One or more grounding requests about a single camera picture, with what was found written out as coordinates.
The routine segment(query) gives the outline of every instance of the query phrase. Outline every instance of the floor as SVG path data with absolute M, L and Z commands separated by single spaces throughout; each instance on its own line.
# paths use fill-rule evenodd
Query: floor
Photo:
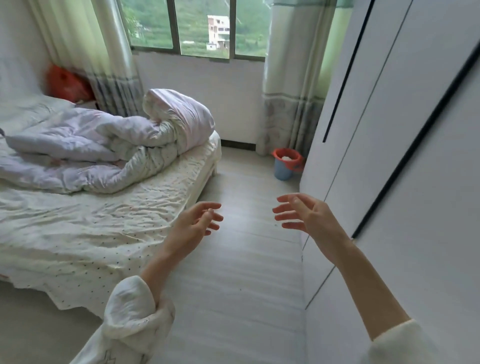
M 200 199 L 223 204 L 221 229 L 170 276 L 177 314 L 151 363 L 304 363 L 301 248 L 273 220 L 275 197 L 296 192 L 273 159 L 223 148 L 218 174 Z M 67 363 L 100 325 L 84 309 L 59 311 L 36 291 L 0 283 L 0 363 Z

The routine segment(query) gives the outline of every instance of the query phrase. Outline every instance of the white wardrobe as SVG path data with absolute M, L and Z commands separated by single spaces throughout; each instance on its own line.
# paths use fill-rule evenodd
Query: white wardrobe
M 480 0 L 376 1 L 325 131 L 370 1 L 355 3 L 300 191 L 352 235 L 480 40 Z M 407 312 L 454 361 L 480 338 L 480 62 L 357 240 Z M 369 339 L 347 288 L 302 237 L 309 363 L 355 363 Z

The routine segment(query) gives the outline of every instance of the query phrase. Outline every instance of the white bedsheet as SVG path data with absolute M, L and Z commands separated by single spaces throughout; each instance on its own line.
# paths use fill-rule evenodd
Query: white bedsheet
M 214 132 L 161 174 L 112 195 L 0 182 L 0 274 L 45 291 L 60 309 L 82 306 L 101 317 L 113 287 L 148 262 L 220 156 Z

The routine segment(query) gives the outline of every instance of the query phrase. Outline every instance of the right hand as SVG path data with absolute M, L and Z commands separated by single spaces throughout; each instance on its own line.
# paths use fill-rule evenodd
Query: right hand
M 333 264 L 353 244 L 325 202 L 307 194 L 286 194 L 277 201 L 282 204 L 273 209 L 275 220 L 300 220 L 284 222 L 282 227 L 309 234 Z

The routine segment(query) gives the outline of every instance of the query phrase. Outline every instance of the white comforter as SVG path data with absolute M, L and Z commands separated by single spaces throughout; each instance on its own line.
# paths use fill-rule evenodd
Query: white comforter
M 151 120 L 70 109 L 6 135 L 17 153 L 0 158 L 0 178 L 61 194 L 112 194 L 161 172 L 214 131 L 209 110 L 173 90 L 149 90 L 144 110 Z

